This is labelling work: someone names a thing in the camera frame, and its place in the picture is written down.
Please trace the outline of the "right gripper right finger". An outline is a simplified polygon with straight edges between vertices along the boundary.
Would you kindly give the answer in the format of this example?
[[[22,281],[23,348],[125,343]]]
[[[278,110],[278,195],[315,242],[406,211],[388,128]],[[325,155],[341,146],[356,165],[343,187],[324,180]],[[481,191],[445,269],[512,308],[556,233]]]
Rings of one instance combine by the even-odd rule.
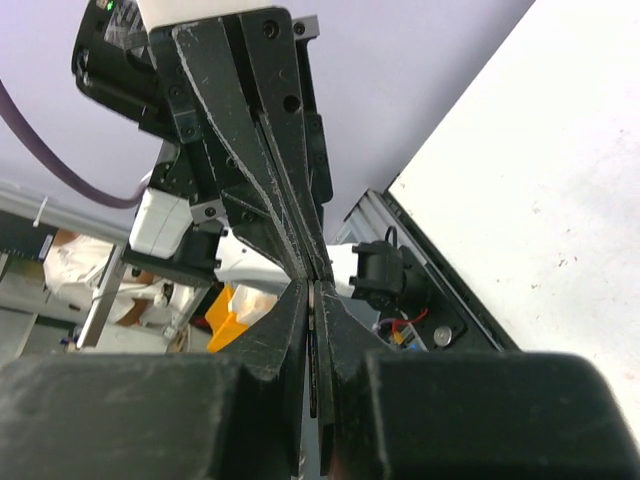
[[[635,479],[612,392],[558,353],[400,353],[314,289],[321,471],[331,479]]]

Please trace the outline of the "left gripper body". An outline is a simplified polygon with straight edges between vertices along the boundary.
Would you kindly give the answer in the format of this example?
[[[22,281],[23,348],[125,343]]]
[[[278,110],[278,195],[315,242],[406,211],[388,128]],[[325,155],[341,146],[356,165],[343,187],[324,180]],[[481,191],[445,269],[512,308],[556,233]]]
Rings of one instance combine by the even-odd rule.
[[[240,24],[241,15],[219,15],[184,23],[216,17],[223,20],[242,90],[258,130],[261,107]],[[318,37],[319,25],[315,16],[291,18],[302,90],[310,187],[322,230],[324,208],[333,197],[333,183],[309,58],[309,45]],[[149,53],[163,89],[170,124],[175,131],[174,142],[180,149],[181,157],[190,163],[196,179],[196,190],[190,195],[190,201],[196,204],[217,200],[219,211],[230,218],[237,235],[257,240],[275,240],[264,203],[208,124],[183,69],[172,39],[172,29],[184,23],[172,23],[154,29],[149,36]]]

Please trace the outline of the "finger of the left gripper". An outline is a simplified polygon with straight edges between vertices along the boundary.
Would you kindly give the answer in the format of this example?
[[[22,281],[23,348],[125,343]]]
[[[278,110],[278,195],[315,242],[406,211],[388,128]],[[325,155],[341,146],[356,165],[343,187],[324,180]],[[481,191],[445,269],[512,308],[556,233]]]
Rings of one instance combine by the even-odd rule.
[[[172,29],[172,39],[208,124],[266,207],[286,272],[292,278],[308,278],[309,261],[282,178],[251,117],[223,20],[180,24]]]
[[[261,112],[266,147],[266,205],[294,279],[328,280],[330,260],[311,193],[302,90],[292,18],[270,6],[244,13],[240,24]]]

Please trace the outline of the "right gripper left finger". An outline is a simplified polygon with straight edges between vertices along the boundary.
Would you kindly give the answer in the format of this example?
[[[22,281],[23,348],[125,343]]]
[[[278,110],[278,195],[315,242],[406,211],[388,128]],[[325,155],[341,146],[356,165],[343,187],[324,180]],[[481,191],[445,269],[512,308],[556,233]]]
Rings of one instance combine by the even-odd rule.
[[[299,472],[308,285],[216,354],[23,356],[1,370],[5,479]]]

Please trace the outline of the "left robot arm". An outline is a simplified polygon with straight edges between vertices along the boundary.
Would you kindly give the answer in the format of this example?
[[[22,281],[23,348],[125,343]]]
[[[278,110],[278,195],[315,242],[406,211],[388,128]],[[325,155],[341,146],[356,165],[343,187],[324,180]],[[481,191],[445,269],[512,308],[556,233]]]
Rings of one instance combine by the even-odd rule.
[[[176,151],[153,189],[195,222],[225,216],[295,276],[337,279],[323,240],[333,185],[308,57],[315,18],[252,7],[147,27],[133,1],[92,1],[75,42],[79,90]]]

